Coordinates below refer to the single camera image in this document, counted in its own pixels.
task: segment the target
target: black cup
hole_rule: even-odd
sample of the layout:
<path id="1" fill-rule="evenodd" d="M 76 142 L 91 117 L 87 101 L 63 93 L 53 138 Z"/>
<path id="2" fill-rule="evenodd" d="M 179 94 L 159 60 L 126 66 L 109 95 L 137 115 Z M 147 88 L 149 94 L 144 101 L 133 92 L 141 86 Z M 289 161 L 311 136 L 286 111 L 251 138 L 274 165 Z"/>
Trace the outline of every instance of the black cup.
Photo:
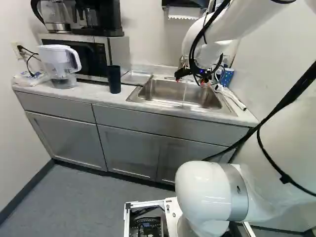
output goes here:
<path id="1" fill-rule="evenodd" d="M 120 66 L 108 66 L 108 81 L 112 94 L 120 93 Z"/>

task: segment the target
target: white robotic arm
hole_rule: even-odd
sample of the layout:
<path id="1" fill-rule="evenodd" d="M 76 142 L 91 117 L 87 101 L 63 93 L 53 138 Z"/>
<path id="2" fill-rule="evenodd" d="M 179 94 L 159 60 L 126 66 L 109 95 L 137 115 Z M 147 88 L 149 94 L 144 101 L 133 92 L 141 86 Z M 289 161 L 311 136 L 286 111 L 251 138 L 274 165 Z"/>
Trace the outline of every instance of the white robotic arm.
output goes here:
<path id="1" fill-rule="evenodd" d="M 199 41 L 196 62 L 205 68 L 216 63 L 227 41 L 249 34 L 289 5 L 285 3 L 291 1 L 233 0 L 206 31 L 207 45 L 203 38 Z M 316 0 L 306 3 L 316 13 Z M 188 56 L 203 22 L 200 19 L 189 29 L 183 42 L 184 55 Z M 316 99 L 296 101 L 261 127 L 261 140 L 274 162 L 314 194 L 315 103 Z M 280 173 L 259 148 L 256 134 L 243 144 L 234 162 L 241 165 L 190 161 L 178 169 L 175 187 L 183 212 L 178 222 L 179 237 L 219 237 L 229 221 L 267 221 L 295 205 L 316 202 L 315 195 L 280 180 Z M 185 234 L 187 226 L 196 235 Z"/>
<path id="2" fill-rule="evenodd" d="M 233 0 L 215 19 L 197 44 L 195 61 L 200 68 L 208 69 L 218 61 L 219 56 L 237 40 L 253 32 L 274 15 L 289 6 L 293 0 Z M 316 13 L 316 1 L 306 0 Z M 182 42 L 182 55 L 189 57 L 191 45 L 213 13 L 198 19 L 188 30 Z"/>

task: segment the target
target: cabinet door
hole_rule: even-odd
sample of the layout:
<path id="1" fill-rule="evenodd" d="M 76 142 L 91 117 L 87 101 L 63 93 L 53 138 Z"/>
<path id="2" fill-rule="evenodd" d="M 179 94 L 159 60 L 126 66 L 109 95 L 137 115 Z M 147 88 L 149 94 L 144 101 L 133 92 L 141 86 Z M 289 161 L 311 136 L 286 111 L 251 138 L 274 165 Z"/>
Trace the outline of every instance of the cabinet door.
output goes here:
<path id="1" fill-rule="evenodd" d="M 96 125 L 25 113 L 52 158 L 107 171 Z"/>
<path id="2" fill-rule="evenodd" d="M 174 184 L 176 171 L 183 163 L 191 160 L 202 160 L 224 149 L 226 147 L 207 143 L 164 138 L 159 155 L 157 181 Z M 220 159 L 221 157 L 216 157 L 212 161 L 219 162 Z"/>
<path id="3" fill-rule="evenodd" d="M 109 171 L 155 180 L 159 136 L 98 125 Z"/>

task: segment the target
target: sink basin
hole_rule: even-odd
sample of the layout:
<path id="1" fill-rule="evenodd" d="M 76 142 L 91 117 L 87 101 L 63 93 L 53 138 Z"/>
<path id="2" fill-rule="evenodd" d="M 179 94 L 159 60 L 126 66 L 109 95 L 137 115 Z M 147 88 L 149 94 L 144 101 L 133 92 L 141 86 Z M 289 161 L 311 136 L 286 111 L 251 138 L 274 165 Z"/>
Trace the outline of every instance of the sink basin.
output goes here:
<path id="1" fill-rule="evenodd" d="M 137 87 L 127 101 L 193 111 L 221 110 L 232 113 L 222 95 L 215 94 L 212 88 L 163 77 L 153 77 L 143 87 Z"/>

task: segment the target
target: electrical outlet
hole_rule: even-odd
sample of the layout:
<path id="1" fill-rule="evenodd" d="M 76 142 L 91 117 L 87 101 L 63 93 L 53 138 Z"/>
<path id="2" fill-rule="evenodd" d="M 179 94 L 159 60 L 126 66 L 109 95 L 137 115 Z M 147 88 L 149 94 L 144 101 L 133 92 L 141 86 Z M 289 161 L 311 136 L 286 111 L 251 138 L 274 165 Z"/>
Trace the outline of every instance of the electrical outlet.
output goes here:
<path id="1" fill-rule="evenodd" d="M 22 44 L 20 42 L 11 42 L 11 46 L 13 48 L 13 51 L 15 53 L 17 60 L 23 59 L 21 52 L 18 49 L 18 45 L 22 45 Z"/>

